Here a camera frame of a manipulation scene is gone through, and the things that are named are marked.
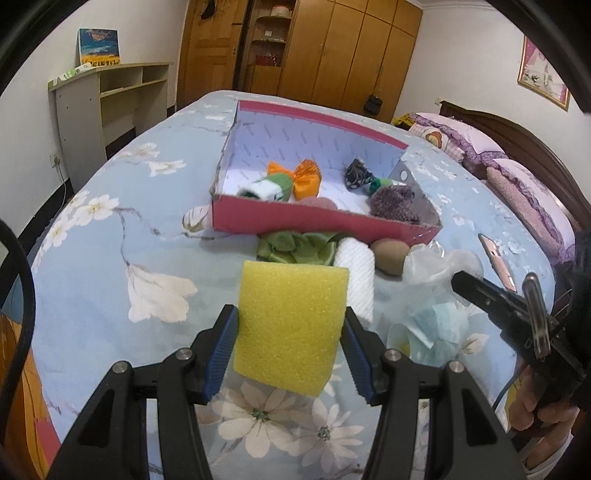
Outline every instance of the dark baseboard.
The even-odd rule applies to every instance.
[[[70,179],[68,179],[53,193],[53,195],[51,195],[51,197],[49,197],[48,201],[43,204],[22,233],[18,236],[27,255],[35,246],[35,243],[43,233],[43,230],[47,228],[52,218],[54,218],[60,210],[61,204],[64,201],[64,188],[66,189],[66,202],[72,198],[74,190],[72,189]],[[12,259],[12,256],[8,255],[4,259],[2,265],[0,265],[0,306],[4,305],[17,276],[17,266]]]
[[[113,157],[119,150],[123,150],[129,142],[135,137],[135,127],[121,135],[116,140],[113,140],[109,145],[105,147],[105,153],[107,154],[107,160]]]

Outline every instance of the sleeve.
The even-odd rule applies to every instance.
[[[526,468],[525,473],[527,474],[527,480],[543,480],[544,478],[546,478],[546,475],[548,475],[556,466],[558,460],[560,459],[560,457],[562,457],[563,453],[570,445],[572,439],[573,436],[572,434],[570,434],[569,437],[565,440],[562,447],[560,447],[554,455],[552,455],[550,458],[548,458],[532,470],[528,470]]]

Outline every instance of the wooden headboard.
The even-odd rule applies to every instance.
[[[512,160],[529,169],[555,195],[575,232],[591,228],[591,204],[573,176],[545,143],[522,126],[492,113],[441,103],[440,115],[453,117],[491,137]]]

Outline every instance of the green and white sock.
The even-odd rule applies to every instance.
[[[238,190],[237,196],[265,202],[287,202],[291,196],[293,180],[285,173],[272,173]]]

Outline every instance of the wall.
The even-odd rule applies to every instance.
[[[60,147],[47,82],[76,65],[78,29],[118,30],[125,63],[174,62],[168,79],[168,105],[172,106],[188,1],[90,0],[23,64],[0,97],[0,218],[17,235],[61,185],[49,160]]]
[[[591,200],[591,116],[572,98],[565,112],[518,85],[522,47],[523,34],[491,7],[426,8],[395,115],[437,113],[442,98],[508,118],[544,141]]]

